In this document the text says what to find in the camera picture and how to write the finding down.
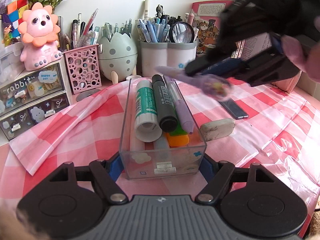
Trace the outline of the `gloved right hand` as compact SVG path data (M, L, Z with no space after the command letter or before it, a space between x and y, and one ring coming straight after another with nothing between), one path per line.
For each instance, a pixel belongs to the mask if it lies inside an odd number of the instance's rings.
M311 48L308 56L304 55L302 45L294 37L284 35L281 38L281 45L287 58L301 71L305 72L312 81L319 83L319 42Z

